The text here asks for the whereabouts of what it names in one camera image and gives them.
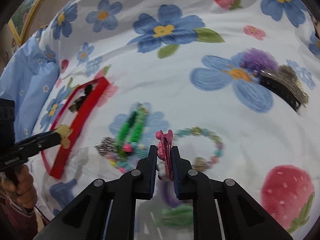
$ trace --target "blue flower print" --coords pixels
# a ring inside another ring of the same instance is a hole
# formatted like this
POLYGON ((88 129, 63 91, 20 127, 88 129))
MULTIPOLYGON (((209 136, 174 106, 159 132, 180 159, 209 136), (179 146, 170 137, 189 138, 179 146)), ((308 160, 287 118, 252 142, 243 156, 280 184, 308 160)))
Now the blue flower print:
POLYGON ((49 45, 46 45, 46 46, 45 46, 45 51, 44 51, 43 53, 44 53, 45 59, 46 59, 48 62, 57 63, 56 54, 55 54, 54 51, 52 51, 52 50, 50 49, 49 45))
POLYGON ((82 50, 77 54, 77 60, 79 61, 77 66, 89 61, 89 55, 93 52, 93 49, 93 45, 89 46, 86 42, 83 44, 82 50))
POLYGON ((94 24, 93 31, 98 33, 105 28, 107 30, 114 30, 118 26, 118 21, 115 17, 122 9, 120 2, 110 4, 108 0, 101 0, 98 4, 97 11, 88 13, 85 18, 89 24, 94 24))
POLYGON ((54 29, 53 37, 55 40, 60 39, 61 32, 66 38, 68 38, 72 33, 72 25, 70 22, 75 21, 78 17, 78 5, 76 3, 72 3, 73 0, 69 1, 58 13, 51 24, 51 28, 54 29))
POLYGON ((273 106, 270 90, 258 84, 259 78, 241 67, 242 53, 231 59, 206 55, 202 63, 206 68, 191 72, 191 83, 203 91, 219 90, 232 84, 236 97, 257 113, 266 113, 273 106))
POLYGON ((158 19, 148 14, 140 14, 133 23, 133 29, 141 34, 127 45, 137 42, 138 52, 146 53, 165 44, 187 44, 197 40, 195 28, 205 24, 196 15, 182 17, 181 9, 176 5, 163 4, 158 10, 158 19))
MULTIPOLYGON (((109 130, 114 135, 114 138, 118 135, 121 126, 127 120, 128 116, 138 108, 138 104, 139 103, 135 103, 131 106, 128 115, 117 115, 109 125, 109 130)), ((144 131, 138 143, 143 144, 145 146, 145 150, 136 149, 135 155, 129 156, 128 161, 119 165, 120 167, 126 167, 126 165, 128 165, 127 163, 129 163, 131 167, 135 168, 139 159, 143 159, 148 156, 150 145, 154 143, 154 140, 156 140, 156 132, 159 130, 167 132, 169 128, 169 122, 164 119, 163 112, 152 112, 150 103, 143 103, 143 105, 148 109, 149 115, 146 118, 144 131)))
POLYGON ((47 29, 47 25, 42 26, 41 28, 39 28, 39 30, 37 30, 36 33, 36 38, 39 39, 41 38, 42 32, 45 31, 47 29))
POLYGON ((292 67, 294 72, 296 73, 297 77, 302 80, 303 83, 307 84, 307 86, 312 90, 316 84, 312 79, 311 73, 305 68, 300 67, 298 63, 292 60, 287 59, 287 64, 292 67))
POLYGON ((270 15, 277 22, 281 20, 283 11, 295 27, 306 21, 303 11, 307 8, 301 0, 262 0, 260 6, 265 15, 270 15))
MULTIPOLYGON (((67 183, 59 182, 50 187, 50 195, 59 203, 61 209, 64 209, 74 200, 75 197, 72 194, 72 189, 76 184, 77 180, 72 179, 67 183)), ((57 209, 54 209, 52 212, 55 216, 60 213, 57 209)))
POLYGON ((42 117, 40 121, 40 129, 43 128, 43 132, 47 131, 49 125, 54 121, 57 114, 60 112, 61 108, 63 107, 62 101, 63 99, 69 95, 71 92, 71 88, 68 86, 63 86, 58 94, 57 97, 52 99, 47 106, 47 113, 42 117))
POLYGON ((99 64, 102 62, 102 58, 102 56, 96 57, 87 62, 87 65, 85 66, 85 75, 87 77, 91 76, 92 74, 95 74, 99 70, 99 64))
POLYGON ((313 55, 320 55, 320 40, 316 37, 316 33, 313 32, 310 36, 309 50, 313 55))

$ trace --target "light blue pillow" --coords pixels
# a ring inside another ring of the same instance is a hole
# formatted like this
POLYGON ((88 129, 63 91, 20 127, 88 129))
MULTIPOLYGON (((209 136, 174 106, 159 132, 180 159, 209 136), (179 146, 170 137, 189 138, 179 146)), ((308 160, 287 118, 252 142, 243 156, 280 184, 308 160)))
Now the light blue pillow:
POLYGON ((16 142, 29 136, 59 76, 59 66, 48 62, 31 37, 12 56, 0 77, 0 98, 15 101, 16 142))

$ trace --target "human hand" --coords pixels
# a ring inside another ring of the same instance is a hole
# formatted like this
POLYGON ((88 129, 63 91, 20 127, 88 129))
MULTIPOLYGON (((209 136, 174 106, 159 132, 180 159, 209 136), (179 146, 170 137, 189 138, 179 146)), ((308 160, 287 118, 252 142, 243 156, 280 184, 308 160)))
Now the human hand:
POLYGON ((7 178, 2 179, 0 187, 15 203, 22 205, 24 208, 33 208, 37 202, 37 194, 33 186, 33 177, 29 174, 29 169, 26 165, 22 165, 19 174, 17 174, 17 179, 19 182, 17 186, 7 178))

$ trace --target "purple fluffy pom pom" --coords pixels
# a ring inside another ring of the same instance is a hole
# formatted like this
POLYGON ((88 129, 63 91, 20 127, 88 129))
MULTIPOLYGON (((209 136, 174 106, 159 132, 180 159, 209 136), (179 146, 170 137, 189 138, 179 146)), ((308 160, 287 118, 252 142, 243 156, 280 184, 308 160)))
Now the purple fluffy pom pom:
POLYGON ((268 52, 259 49, 248 49, 243 53, 242 67, 251 70, 255 75, 259 75, 262 69, 278 71, 278 62, 268 52))

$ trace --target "metal screw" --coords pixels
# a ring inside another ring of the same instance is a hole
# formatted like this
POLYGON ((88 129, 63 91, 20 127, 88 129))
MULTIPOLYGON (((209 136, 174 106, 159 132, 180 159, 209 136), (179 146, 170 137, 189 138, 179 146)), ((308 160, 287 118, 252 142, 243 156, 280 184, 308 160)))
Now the metal screw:
POLYGON ((96 179, 93 183, 93 185, 95 185, 96 187, 100 187, 103 184, 103 180, 102 179, 96 179))
POLYGON ((190 176, 196 176, 196 175, 198 175, 198 171, 195 169, 191 169, 191 170, 188 170, 188 174, 190 176))
POLYGON ((139 171, 139 170, 133 170, 133 171, 131 171, 131 175, 132 176, 139 176, 141 174, 141 171, 139 171))
POLYGON ((233 179, 226 179, 225 183, 228 185, 228 186, 233 186, 235 184, 235 181, 233 179))

